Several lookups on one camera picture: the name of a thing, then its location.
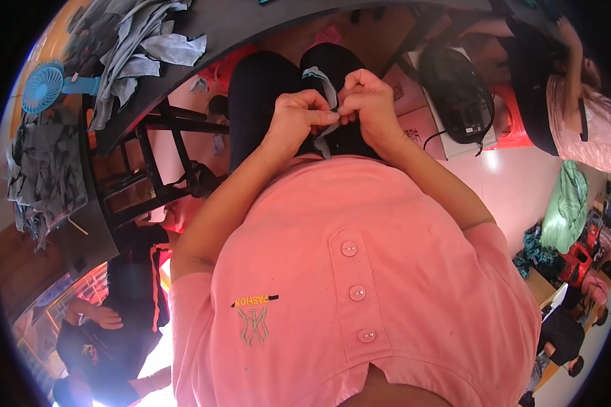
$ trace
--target blue handheld fan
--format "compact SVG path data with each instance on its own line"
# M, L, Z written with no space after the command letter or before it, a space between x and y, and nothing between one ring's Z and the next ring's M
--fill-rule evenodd
M58 59L40 63L27 78L23 91L23 110L40 113L48 109L60 93L97 95L101 77L63 77L63 65Z

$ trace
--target green fabric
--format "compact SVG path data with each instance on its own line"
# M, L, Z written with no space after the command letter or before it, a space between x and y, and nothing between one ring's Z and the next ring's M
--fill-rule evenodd
M577 169L576 161L564 161L541 224L541 245L568 253L586 224L587 198L587 177Z

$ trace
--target pink shirt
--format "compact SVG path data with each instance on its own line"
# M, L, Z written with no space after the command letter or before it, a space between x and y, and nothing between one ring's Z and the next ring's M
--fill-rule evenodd
M593 301L600 305L606 304L609 297L609 286L603 279L597 276L593 269L588 270L582 280L582 294L586 294L591 286L594 286L593 293L591 294Z
M256 200L215 272L170 292L181 407L336 406L369 363L454 406L514 406L541 315L494 224L462 233L401 171L300 166Z

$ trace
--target pile of cloth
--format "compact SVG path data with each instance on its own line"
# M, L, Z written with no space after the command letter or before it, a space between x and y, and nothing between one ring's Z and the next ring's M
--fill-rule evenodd
M77 115L57 105L23 115L7 150L7 199L16 228L45 248L49 232L88 202L79 153Z
M522 278L530 276L530 267L542 270L554 265L557 260L557 250L543 246L540 242L541 225L534 225L525 231L522 238L522 250L513 258L513 264Z
M173 33L173 12L192 0L93 0L73 16L64 50L64 72L71 76L91 57L104 66L89 130L102 130L114 99L121 110L138 86L137 77L160 76L161 61L194 66L206 51L206 36Z
M541 224L541 245L568 253L586 224L587 199L586 175L577 169L576 161L564 161Z

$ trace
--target cable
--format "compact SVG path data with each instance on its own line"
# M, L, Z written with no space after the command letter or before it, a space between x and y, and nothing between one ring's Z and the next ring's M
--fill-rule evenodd
M425 142L424 142L424 150L425 150L425 146L427 146L427 142L428 142L428 141L432 140L432 139L433 139L433 138L435 138L436 136L441 135L441 134L443 134L443 133L446 133L446 130L444 130L443 132L439 132L439 133L432 134L430 137L428 137L428 138L425 140Z

